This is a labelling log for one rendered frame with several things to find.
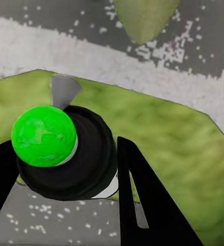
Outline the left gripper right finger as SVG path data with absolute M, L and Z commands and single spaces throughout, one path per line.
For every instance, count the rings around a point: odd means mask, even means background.
M 137 145 L 117 137 L 121 246 L 203 246 Z M 137 225 L 131 171 L 149 229 Z

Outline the insectifuge atomizer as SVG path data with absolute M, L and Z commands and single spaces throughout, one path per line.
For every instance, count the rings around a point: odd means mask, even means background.
M 118 191 L 116 144 L 103 118 L 69 105 L 82 89 L 73 77 L 50 78 L 52 107 L 31 108 L 11 133 L 19 175 L 28 187 L 60 201 L 105 199 Z

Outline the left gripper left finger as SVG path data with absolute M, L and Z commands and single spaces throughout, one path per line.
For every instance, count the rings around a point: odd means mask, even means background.
M 0 210 L 19 175 L 16 156 L 11 140 L 0 144 Z

